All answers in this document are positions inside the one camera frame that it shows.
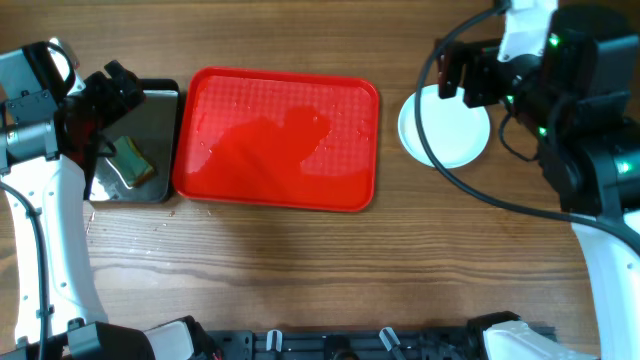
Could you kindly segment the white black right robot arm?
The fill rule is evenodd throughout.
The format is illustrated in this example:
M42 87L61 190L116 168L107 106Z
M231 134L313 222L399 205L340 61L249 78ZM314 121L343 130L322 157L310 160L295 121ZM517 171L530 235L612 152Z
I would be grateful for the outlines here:
M625 113L639 36L592 4L497 1L464 29L501 15L501 38L465 43L454 29L426 61L441 98L503 104L536 138L535 161L558 194L591 283L601 355L639 355L639 125Z

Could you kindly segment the green yellow sponge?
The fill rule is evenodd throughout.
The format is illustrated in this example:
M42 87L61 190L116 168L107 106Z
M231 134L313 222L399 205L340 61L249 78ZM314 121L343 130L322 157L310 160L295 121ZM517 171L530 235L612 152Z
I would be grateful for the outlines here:
M107 162L127 189L138 187L154 176L155 168L130 137L121 136L113 145L116 155L108 158Z

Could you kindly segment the white plate with sauce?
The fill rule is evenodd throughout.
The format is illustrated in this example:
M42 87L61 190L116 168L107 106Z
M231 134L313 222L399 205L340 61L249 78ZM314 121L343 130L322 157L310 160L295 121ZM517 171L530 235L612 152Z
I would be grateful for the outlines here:
M437 85L426 86L421 94L423 132L440 163L447 169L454 169L480 156L488 144L491 131L486 109L467 107L464 103L465 90L460 87L448 99L439 97ZM420 163L433 166L418 136L414 94L400 110L398 135L407 153Z

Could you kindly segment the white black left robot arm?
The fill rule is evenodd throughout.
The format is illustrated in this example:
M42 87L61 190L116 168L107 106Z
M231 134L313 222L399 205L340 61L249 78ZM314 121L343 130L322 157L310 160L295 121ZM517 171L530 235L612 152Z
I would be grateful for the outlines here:
M20 304L13 359L219 359L190 316L141 331L111 324L91 274L83 218L104 130L141 105L140 80L111 61L88 78L57 39L1 57L1 188L11 208Z

